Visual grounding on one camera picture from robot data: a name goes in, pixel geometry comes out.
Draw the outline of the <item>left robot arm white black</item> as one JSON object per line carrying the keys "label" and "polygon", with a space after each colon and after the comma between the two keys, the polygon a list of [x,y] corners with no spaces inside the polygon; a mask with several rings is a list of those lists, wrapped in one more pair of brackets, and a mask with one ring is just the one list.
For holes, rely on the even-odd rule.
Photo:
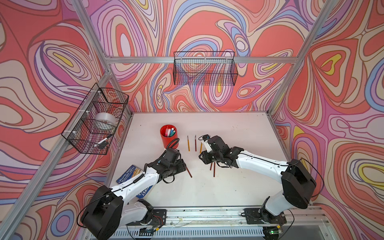
{"label": "left robot arm white black", "polygon": [[139,193],[158,182],[187,170],[184,160],[170,162],[156,160],[145,165],[141,175],[135,176],[112,188],[101,186],[87,206],[84,207],[81,223],[98,240],[109,239],[122,225],[141,222],[150,212],[150,205],[143,201],[129,202]]}

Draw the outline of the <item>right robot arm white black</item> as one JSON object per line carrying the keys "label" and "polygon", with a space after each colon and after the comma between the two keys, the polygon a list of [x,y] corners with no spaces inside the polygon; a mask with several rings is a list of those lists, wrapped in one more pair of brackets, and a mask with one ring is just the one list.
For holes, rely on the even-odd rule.
{"label": "right robot arm white black", "polygon": [[199,155],[206,165],[222,163],[224,168],[251,170],[265,175],[279,184],[281,189],[273,196],[267,197],[260,214],[269,217],[278,216],[291,208],[307,209],[317,186],[309,171],[299,161],[277,161],[252,154],[242,148],[225,146],[223,148],[211,145],[208,150]]}

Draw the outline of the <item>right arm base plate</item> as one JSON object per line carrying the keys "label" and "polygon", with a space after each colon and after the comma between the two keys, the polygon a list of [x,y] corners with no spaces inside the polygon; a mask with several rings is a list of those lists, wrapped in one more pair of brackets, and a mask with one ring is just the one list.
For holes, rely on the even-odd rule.
{"label": "right arm base plate", "polygon": [[284,225],[287,223],[283,213],[273,216],[268,211],[260,210],[260,208],[245,208],[241,217],[246,219],[248,225]]}

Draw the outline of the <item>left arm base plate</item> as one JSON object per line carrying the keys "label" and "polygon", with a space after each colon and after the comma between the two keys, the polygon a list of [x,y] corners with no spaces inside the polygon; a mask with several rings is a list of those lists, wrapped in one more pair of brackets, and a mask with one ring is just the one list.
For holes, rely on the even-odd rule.
{"label": "left arm base plate", "polygon": [[166,209],[154,209],[149,211],[143,220],[129,223],[128,226],[152,226],[160,228],[161,226],[165,225],[166,217]]}

